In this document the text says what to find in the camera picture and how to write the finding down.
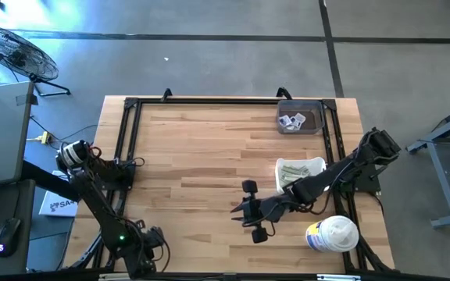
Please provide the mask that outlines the black metal floor fan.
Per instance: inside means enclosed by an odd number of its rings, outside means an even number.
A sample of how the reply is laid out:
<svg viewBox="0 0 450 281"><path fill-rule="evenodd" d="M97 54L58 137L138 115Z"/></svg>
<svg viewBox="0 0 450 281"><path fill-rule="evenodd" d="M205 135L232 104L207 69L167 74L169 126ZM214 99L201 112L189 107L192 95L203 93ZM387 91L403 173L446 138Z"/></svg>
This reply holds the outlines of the black metal floor fan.
<svg viewBox="0 0 450 281"><path fill-rule="evenodd" d="M56 62L27 39L0 27L0 64L13 73L25 76L34 84L47 84L61 89L52 93L36 91L41 97L71 95L70 89L52 83L59 76Z"/></svg>

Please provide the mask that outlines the grey translucent plastic bin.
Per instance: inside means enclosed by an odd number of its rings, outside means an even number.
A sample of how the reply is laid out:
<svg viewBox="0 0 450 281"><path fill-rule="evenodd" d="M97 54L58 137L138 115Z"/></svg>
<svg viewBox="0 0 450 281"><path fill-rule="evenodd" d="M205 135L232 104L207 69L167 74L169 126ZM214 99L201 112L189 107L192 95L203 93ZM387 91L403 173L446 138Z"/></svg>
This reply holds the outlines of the grey translucent plastic bin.
<svg viewBox="0 0 450 281"><path fill-rule="evenodd" d="M300 130L287 130L279 124L279 118L287 115L291 121L298 122L294 116L301 113L306 117L304 123L301 123ZM319 101L315 100L283 100L277 104L277 130L281 134L315 134L324 126L322 117L323 107Z"/></svg>

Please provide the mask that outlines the silver metal bracket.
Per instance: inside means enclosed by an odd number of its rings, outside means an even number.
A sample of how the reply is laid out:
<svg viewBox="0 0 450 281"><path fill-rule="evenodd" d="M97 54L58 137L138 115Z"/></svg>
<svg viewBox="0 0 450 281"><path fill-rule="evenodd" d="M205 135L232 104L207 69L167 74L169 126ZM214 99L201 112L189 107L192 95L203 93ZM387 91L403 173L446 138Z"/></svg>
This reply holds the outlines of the silver metal bracket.
<svg viewBox="0 0 450 281"><path fill-rule="evenodd" d="M317 274L317 281L362 281L361 276L343 274Z"/></svg>
<svg viewBox="0 0 450 281"><path fill-rule="evenodd" d="M126 272L100 274L98 281L132 281Z"/></svg>

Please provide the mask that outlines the black diagonal desk beam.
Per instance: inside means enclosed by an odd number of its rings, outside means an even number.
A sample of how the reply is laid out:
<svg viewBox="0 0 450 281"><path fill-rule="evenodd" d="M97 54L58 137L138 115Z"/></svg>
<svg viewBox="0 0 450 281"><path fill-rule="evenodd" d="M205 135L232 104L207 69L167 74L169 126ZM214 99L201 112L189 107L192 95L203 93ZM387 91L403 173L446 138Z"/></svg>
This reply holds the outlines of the black diagonal desk beam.
<svg viewBox="0 0 450 281"><path fill-rule="evenodd" d="M30 162L23 162L20 179L33 180L37 186L51 191L60 197L64 197L75 202L80 200L79 194L68 181L63 180Z"/></svg>

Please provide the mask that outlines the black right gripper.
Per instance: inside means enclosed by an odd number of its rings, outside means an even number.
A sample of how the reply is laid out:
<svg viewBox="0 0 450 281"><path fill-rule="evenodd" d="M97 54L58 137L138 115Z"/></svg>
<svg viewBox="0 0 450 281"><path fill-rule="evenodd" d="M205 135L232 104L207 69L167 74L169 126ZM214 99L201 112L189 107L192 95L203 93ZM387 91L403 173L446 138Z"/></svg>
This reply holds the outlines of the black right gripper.
<svg viewBox="0 0 450 281"><path fill-rule="evenodd" d="M243 227L253 227L252 241L254 244L265 242L271 235L262 226L262 222L265 220L270 220L271 222L276 220L273 214L276 210L280 210L280 202L275 197L267 199L257 198L258 187L253 180L243 181L242 189L247 195L230 212L243 212L243 217L233 217L232 220L240 222Z"/></svg>

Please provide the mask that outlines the black computer mouse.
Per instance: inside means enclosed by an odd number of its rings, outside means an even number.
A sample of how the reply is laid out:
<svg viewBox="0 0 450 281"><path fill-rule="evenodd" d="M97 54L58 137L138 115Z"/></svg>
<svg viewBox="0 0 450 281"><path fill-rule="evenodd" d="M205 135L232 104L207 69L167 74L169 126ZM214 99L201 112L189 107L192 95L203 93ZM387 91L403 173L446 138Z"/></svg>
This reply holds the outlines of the black computer mouse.
<svg viewBox="0 0 450 281"><path fill-rule="evenodd" d="M6 219L0 225L0 258L7 258L15 253L20 226L21 220L18 218Z"/></svg>

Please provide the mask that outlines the black aluminium table frame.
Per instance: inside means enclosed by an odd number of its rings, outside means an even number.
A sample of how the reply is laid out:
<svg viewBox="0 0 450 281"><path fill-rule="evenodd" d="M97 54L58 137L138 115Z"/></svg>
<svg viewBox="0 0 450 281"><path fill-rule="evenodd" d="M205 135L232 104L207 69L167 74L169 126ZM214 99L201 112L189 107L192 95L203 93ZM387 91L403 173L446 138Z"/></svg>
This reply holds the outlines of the black aluminium table frame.
<svg viewBox="0 0 450 281"><path fill-rule="evenodd" d="M108 96L94 144L106 159L142 158L125 216L159 226L169 244L157 267L170 272L342 273L355 252L320 253L305 240L308 226L335 213L318 198L311 213L290 213L274 236L256 244L238 221L241 184L258 196L275 193L278 159L335 162L363 135L353 98L324 98L326 124L313 135L278 132L276 98Z"/></svg>

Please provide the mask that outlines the white plastic bin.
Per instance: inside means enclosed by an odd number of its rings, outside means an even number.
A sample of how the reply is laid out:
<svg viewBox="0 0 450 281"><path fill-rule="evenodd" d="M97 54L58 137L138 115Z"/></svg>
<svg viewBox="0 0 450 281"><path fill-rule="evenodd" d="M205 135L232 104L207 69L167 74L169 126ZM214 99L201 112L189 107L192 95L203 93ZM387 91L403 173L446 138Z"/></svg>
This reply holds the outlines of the white plastic bin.
<svg viewBox="0 0 450 281"><path fill-rule="evenodd" d="M281 194L283 192L283 187L280 187L280 170L285 166L290 167L291 169L293 169L294 167L306 166L311 172L310 176L315 176L326 169L326 162L321 157L304 160L286 160L283 158L279 158L274 169L276 190L278 194Z"/></svg>

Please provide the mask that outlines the white printed cardboard box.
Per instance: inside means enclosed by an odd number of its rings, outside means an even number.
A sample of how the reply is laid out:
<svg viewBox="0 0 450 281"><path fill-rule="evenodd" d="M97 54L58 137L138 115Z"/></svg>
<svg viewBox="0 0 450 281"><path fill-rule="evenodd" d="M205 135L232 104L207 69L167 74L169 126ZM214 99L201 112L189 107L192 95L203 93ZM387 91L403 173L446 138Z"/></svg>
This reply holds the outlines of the white printed cardboard box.
<svg viewBox="0 0 450 281"><path fill-rule="evenodd" d="M61 197L49 190L45 191L39 215L73 218L77 214L78 202Z"/></svg>

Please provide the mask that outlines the white wipes canister blue-yellow label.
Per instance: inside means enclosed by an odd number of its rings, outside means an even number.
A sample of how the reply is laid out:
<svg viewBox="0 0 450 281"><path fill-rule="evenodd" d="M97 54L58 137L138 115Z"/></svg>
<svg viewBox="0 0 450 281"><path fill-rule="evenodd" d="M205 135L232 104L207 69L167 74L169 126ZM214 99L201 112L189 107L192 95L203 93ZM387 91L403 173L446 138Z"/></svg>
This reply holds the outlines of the white wipes canister blue-yellow label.
<svg viewBox="0 0 450 281"><path fill-rule="evenodd" d="M305 239L315 251L343 253L357 246L359 231L351 219L333 215L310 225L305 231Z"/></svg>

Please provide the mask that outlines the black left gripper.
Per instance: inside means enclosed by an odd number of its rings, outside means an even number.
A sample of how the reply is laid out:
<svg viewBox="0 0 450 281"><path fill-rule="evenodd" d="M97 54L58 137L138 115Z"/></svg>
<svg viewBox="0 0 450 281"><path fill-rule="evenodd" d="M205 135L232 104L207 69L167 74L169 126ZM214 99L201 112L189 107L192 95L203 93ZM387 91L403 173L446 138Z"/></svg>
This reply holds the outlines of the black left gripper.
<svg viewBox="0 0 450 281"><path fill-rule="evenodd" d="M153 226L148 231L135 231L134 246L125 255L128 276L138 279L156 272L154 249L164 245L164 234L160 227Z"/></svg>

